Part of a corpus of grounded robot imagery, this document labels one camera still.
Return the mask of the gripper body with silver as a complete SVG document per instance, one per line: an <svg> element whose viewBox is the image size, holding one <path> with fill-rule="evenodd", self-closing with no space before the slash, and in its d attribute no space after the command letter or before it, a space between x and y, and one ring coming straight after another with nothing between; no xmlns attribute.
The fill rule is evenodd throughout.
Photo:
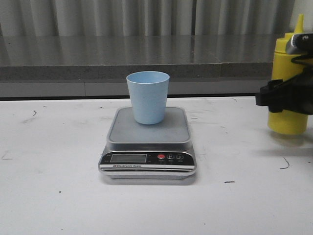
<svg viewBox="0 0 313 235"><path fill-rule="evenodd" d="M294 34L286 44L286 53L296 55L291 59L294 64L304 66L313 65L313 34L297 33Z"/></svg>

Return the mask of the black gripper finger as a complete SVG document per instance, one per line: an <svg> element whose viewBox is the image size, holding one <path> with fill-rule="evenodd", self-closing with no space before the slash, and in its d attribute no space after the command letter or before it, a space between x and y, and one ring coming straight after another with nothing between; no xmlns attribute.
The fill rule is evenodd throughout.
<svg viewBox="0 0 313 235"><path fill-rule="evenodd" d="M255 95L258 106L267 106L272 113L284 110L300 114L313 113L313 72L305 70L283 81L272 80Z"/></svg>

